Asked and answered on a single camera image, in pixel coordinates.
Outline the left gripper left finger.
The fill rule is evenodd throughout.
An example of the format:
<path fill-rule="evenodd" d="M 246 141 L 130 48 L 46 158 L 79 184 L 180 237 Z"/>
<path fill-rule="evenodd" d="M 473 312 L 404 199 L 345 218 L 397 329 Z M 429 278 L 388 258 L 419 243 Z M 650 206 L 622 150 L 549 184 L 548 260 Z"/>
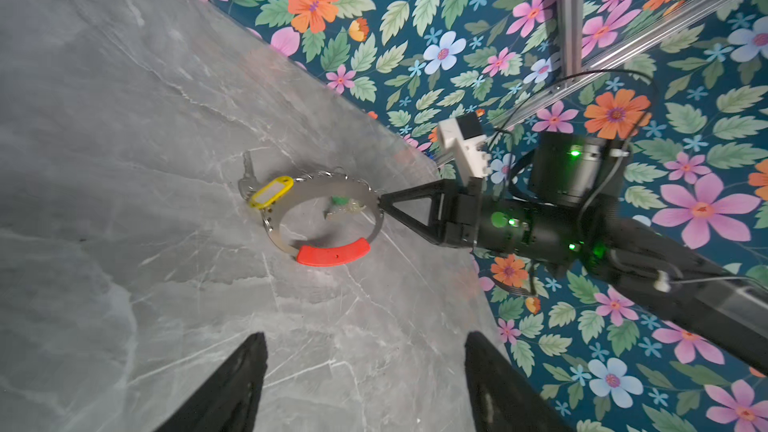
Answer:
<path fill-rule="evenodd" d="M 249 335 L 157 431 L 252 431 L 267 360 L 265 335 Z"/>

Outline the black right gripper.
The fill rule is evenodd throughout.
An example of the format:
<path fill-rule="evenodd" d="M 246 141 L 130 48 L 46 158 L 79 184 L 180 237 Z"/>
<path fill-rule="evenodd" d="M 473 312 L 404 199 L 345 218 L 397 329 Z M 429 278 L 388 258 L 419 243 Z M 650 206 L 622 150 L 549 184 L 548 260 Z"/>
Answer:
<path fill-rule="evenodd" d="M 474 248 L 479 233 L 483 184 L 467 185 L 444 179 L 385 193 L 380 209 L 429 243 L 452 248 Z"/>

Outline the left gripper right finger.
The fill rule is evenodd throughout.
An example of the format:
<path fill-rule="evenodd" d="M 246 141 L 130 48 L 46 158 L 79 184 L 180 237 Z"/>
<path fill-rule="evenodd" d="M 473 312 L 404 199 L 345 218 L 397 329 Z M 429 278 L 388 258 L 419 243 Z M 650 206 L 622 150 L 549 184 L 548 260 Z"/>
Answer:
<path fill-rule="evenodd" d="M 465 375 L 476 431 L 572 429 L 479 331 L 465 341 Z"/>

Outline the green key tag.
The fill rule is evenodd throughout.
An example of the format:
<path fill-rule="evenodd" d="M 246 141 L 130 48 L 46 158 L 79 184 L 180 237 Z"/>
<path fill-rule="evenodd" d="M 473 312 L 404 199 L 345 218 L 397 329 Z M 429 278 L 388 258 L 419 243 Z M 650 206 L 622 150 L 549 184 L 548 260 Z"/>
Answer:
<path fill-rule="evenodd" d="M 365 210 L 366 206 L 355 199 L 343 196 L 332 196 L 329 208 L 324 212 L 324 219 L 336 219 L 344 215 L 358 214 Z"/>

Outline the silver keyring with red grip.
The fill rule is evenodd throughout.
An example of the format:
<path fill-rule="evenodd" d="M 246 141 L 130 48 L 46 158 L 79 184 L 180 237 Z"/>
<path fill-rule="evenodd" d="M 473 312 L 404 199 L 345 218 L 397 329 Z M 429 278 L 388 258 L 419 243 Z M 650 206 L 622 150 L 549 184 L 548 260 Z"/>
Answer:
<path fill-rule="evenodd" d="M 238 181 L 238 190 L 249 206 L 250 196 L 279 176 L 260 181 L 255 174 L 252 152 L 244 151 L 242 159 L 244 172 Z M 260 214 L 266 234 L 275 247 L 296 262 L 314 268 L 346 265 L 371 251 L 371 245 L 382 229 L 384 212 L 379 206 L 379 196 L 365 180 L 350 176 L 341 167 L 281 176 L 295 180 L 285 196 L 265 210 L 249 206 Z M 332 196 L 358 200 L 366 208 L 358 214 L 325 220 L 324 212 L 329 208 Z M 299 214 L 308 214 L 311 207 L 322 214 L 323 222 L 310 226 L 320 235 L 310 238 L 291 231 L 285 237 L 289 228 L 298 224 Z"/>

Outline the yellow key tag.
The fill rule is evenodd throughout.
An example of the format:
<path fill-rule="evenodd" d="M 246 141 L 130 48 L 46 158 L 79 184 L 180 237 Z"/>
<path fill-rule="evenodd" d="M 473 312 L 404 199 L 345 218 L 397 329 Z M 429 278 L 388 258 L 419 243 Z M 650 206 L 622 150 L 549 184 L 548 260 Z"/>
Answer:
<path fill-rule="evenodd" d="M 250 207 L 265 210 L 285 196 L 294 186 L 295 180 L 290 176 L 279 176 L 254 192 L 248 199 Z"/>

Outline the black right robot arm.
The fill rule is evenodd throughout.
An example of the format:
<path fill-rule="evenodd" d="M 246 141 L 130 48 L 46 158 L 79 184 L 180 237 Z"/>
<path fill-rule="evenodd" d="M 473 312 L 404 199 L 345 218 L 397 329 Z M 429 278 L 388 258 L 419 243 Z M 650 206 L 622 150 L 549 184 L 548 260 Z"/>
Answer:
<path fill-rule="evenodd" d="M 625 140 L 545 133 L 509 169 L 526 190 L 487 195 L 479 179 L 439 180 L 385 194 L 381 209 L 432 244 L 514 253 L 563 275 L 588 273 L 664 320 L 748 365 L 767 367 L 767 289 L 727 273 L 650 227 L 618 215 Z"/>

